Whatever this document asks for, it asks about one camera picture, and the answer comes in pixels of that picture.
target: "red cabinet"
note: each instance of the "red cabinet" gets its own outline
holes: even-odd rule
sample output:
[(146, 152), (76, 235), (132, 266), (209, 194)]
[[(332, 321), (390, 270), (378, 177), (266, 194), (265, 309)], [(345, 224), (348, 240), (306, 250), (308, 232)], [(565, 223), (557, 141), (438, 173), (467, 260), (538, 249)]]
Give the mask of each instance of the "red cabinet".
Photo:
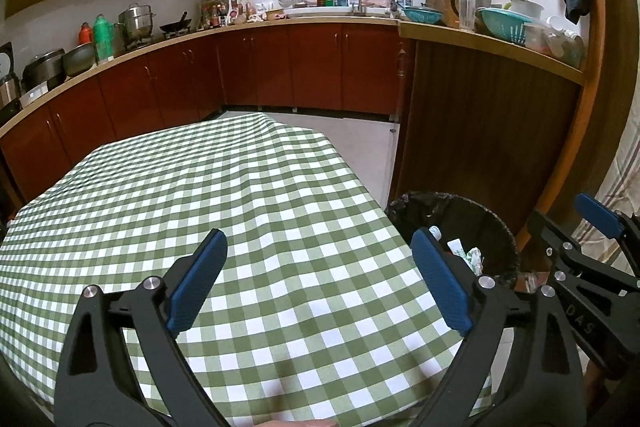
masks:
[(242, 29), (221, 34), (218, 63), (226, 104), (258, 105), (250, 32)]
[(2, 136), (0, 148), (26, 201), (51, 188), (71, 169), (46, 105)]
[(395, 114), (400, 37), (395, 26), (342, 27), (342, 108)]
[(289, 26), (289, 58), (295, 107), (342, 109), (342, 25)]
[(191, 61), (191, 87), (201, 120), (225, 105), (218, 69), (217, 40), (218, 36), (211, 35), (184, 43)]
[(49, 110), (72, 165), (100, 145), (116, 141), (97, 77), (57, 95)]
[(287, 29), (283, 26), (256, 28), (250, 38), (258, 105), (292, 107)]
[(199, 120), (191, 89), (191, 56), (182, 44), (167, 46), (147, 56), (165, 127)]
[(118, 140), (164, 127), (145, 55), (99, 73), (98, 77)]

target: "trash can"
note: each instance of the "trash can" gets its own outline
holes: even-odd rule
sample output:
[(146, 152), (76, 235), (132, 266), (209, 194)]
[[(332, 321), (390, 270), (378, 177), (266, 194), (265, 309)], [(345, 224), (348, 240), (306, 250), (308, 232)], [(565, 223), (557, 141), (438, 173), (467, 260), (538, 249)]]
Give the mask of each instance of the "trash can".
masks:
[(444, 192), (408, 192), (385, 211), (402, 238), (411, 244), (416, 230), (436, 226), (440, 243), (462, 241), (465, 251), (478, 248), (482, 273), (501, 286), (513, 289), (520, 270), (520, 252), (515, 237), (494, 212), (480, 203)]

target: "metal screw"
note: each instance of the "metal screw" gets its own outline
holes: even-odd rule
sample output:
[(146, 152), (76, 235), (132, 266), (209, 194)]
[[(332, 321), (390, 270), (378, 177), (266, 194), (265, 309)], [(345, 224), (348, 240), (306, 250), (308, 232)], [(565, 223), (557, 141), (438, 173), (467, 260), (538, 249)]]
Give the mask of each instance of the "metal screw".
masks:
[(147, 277), (142, 285), (145, 290), (155, 290), (160, 285), (160, 279), (158, 277)]
[(95, 297), (98, 293), (98, 286), (87, 286), (84, 290), (82, 290), (82, 296), (90, 299), (91, 297)]
[(551, 288), (551, 286), (547, 286), (546, 284), (540, 288), (542, 295), (545, 297), (554, 297), (556, 295), (556, 290)]
[(495, 286), (495, 281), (488, 275), (483, 275), (480, 279), (478, 279), (478, 284), (481, 285), (482, 288), (490, 290)]

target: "green and white tablecloth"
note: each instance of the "green and white tablecloth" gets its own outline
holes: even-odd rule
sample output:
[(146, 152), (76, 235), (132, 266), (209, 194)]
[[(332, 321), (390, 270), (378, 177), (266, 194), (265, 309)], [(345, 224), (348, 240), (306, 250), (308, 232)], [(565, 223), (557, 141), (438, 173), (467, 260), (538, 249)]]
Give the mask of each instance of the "green and white tablecloth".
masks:
[[(263, 114), (100, 147), (20, 211), (0, 248), (0, 349), (17, 376), (51, 404), (82, 288), (162, 275), (212, 228), (228, 259), (178, 343), (233, 425), (416, 412), (460, 337), (329, 141)], [(126, 337), (143, 393), (165, 411)], [(489, 395), (487, 384), (476, 406)]]

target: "white pot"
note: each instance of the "white pot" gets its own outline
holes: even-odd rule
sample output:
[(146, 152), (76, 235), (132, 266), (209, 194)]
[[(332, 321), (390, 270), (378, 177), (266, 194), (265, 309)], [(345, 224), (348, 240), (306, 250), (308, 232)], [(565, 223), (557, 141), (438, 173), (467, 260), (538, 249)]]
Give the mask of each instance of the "white pot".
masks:
[(540, 4), (528, 0), (511, 0), (511, 11), (526, 15), (532, 19), (540, 19), (544, 8)]

